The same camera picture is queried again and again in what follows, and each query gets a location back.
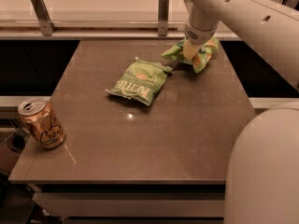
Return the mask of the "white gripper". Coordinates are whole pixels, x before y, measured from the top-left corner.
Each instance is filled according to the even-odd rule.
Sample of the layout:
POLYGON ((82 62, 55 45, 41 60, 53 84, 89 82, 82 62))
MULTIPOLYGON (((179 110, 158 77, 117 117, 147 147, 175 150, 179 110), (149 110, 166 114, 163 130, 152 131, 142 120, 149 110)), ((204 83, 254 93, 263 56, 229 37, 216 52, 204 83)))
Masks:
POLYGON ((191 61, 200 49, 198 45, 205 44, 215 34, 216 29, 217 23, 215 21, 187 21, 184 34, 190 41, 186 40, 183 44, 184 58, 191 61))

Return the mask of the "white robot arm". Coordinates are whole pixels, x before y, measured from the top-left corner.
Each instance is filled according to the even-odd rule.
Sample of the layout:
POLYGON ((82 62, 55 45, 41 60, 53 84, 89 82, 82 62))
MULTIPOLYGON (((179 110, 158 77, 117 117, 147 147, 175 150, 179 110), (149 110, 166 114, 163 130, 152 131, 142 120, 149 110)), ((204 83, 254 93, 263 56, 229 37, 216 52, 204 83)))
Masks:
MULTIPOLYGON (((292 87, 299 84, 299 18, 271 0, 190 0, 185 34, 203 44, 223 22, 292 87)), ((299 113, 291 102, 253 119, 235 141, 224 224, 299 224, 299 113)))

